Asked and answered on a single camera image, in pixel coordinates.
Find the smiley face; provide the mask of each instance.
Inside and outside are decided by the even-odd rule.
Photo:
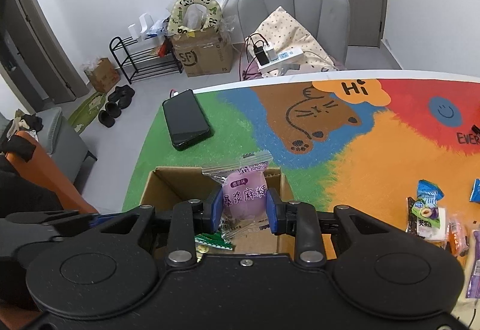
[[[447,127],[462,125],[462,114],[450,100],[443,97],[432,97],[428,107],[430,113],[443,125]]]

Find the red painted area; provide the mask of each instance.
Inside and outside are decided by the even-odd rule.
[[[471,127],[480,127],[480,84],[473,82],[381,79],[382,89],[390,95],[387,106],[395,115],[426,138],[439,146],[464,151],[480,152],[480,139]],[[441,124],[429,110],[432,97],[450,100],[460,110],[462,124],[447,127]]]

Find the black smartphone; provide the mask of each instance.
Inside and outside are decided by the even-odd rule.
[[[183,150],[212,134],[191,89],[165,100],[162,107],[172,146],[177,150]]]

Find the small cardboard box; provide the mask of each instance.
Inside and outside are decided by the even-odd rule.
[[[268,168],[265,178],[267,186],[276,189],[283,201],[293,199],[290,184],[280,168]],[[181,201],[207,199],[215,186],[198,167],[157,167],[148,176],[140,204],[166,211]],[[234,238],[234,245],[236,254],[289,253],[293,256],[294,239],[288,235],[275,236],[270,229],[264,229]]]
[[[171,38],[175,56],[182,63],[188,77],[229,73],[233,51],[230,42],[215,27]]]
[[[108,93],[120,80],[120,75],[108,58],[101,58],[93,70],[84,71],[94,89],[100,93]]]

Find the baseboard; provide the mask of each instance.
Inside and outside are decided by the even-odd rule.
[[[403,67],[400,65],[398,60],[395,58],[395,55],[393,55],[392,51],[390,50],[387,39],[382,39],[380,41],[380,51],[383,55],[385,55],[385,58],[392,66],[393,70],[403,70]]]

